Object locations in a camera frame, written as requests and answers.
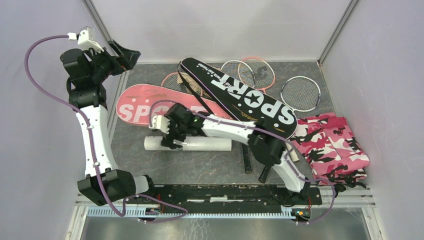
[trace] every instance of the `pink camouflage fabric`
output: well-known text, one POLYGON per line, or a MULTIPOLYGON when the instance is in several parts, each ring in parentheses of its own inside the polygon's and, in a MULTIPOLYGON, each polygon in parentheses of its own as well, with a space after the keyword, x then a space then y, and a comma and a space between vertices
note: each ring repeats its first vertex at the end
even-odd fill
POLYGON ((314 178, 349 185, 367 176, 364 168, 370 160, 346 118, 337 117, 334 112, 298 119, 290 140, 308 161, 314 178))

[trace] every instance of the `white cable clip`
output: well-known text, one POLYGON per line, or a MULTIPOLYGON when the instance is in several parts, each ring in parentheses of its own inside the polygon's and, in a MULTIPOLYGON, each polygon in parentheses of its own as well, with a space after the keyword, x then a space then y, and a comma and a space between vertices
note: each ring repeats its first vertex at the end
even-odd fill
POLYGON ((77 34, 74 32, 68 32, 67 36, 69 40, 77 40, 77 34))

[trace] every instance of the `white cylinder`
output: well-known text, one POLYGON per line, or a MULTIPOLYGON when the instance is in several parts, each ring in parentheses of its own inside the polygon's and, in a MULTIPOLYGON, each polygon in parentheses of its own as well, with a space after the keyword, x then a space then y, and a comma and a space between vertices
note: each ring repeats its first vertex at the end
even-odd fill
MULTIPOLYGON (((146 151, 170 151, 161 146, 161 136, 146 136, 144 149, 146 151)), ((182 143, 183 151, 231 151, 231 140, 221 137, 187 136, 182 143)))
MULTIPOLYGON (((287 148, 287 151, 290 151, 293 148, 292 145, 289 143, 286 143, 285 147, 287 148)), ((295 150, 290 152, 290 158, 293 163, 298 162, 300 160, 295 150)))

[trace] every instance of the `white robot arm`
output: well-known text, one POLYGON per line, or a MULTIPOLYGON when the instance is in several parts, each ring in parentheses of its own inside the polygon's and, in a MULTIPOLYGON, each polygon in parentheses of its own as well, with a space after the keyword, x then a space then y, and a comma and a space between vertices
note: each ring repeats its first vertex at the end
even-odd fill
POLYGON ((176 148, 181 146, 186 134, 206 137, 220 137, 231 139, 249 145, 256 160, 267 165, 278 173, 285 183, 285 187, 295 193, 300 193, 306 184, 305 176, 295 167, 287 154, 285 144, 272 136, 262 135, 254 128, 260 128, 258 122, 240 122, 223 119, 215 115, 206 118, 191 113, 179 103, 174 104, 168 112, 152 118, 150 129, 163 133, 162 146, 176 148))
POLYGON ((148 191, 153 182, 147 175, 133 177, 130 172, 118 169, 109 141, 106 90, 102 85, 109 75, 132 69, 140 52, 123 48, 111 40, 108 43, 118 54, 111 56, 106 48, 94 41, 94 31, 90 27, 85 27, 79 34, 68 33, 68 37, 76 40, 81 48, 70 49, 60 56, 69 74, 66 85, 69 103, 87 116, 97 158, 94 164, 87 124, 82 115, 76 113, 85 148, 85 179, 78 181, 79 191, 99 206, 107 203, 97 181, 95 166, 99 168, 102 184, 112 202, 148 191))

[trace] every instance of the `black rail base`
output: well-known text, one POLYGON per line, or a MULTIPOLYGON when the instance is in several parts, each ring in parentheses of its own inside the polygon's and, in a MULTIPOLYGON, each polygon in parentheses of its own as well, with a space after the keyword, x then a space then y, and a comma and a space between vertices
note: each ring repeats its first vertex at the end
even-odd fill
MULTIPOLYGON (((187 209, 190 213, 281 213, 281 207, 322 205, 320 189, 311 187, 308 198, 301 199, 283 185, 157 185, 152 197, 187 209)), ((146 198, 130 199, 128 204, 149 203, 146 198)), ((165 213, 179 213, 165 207, 165 213)))

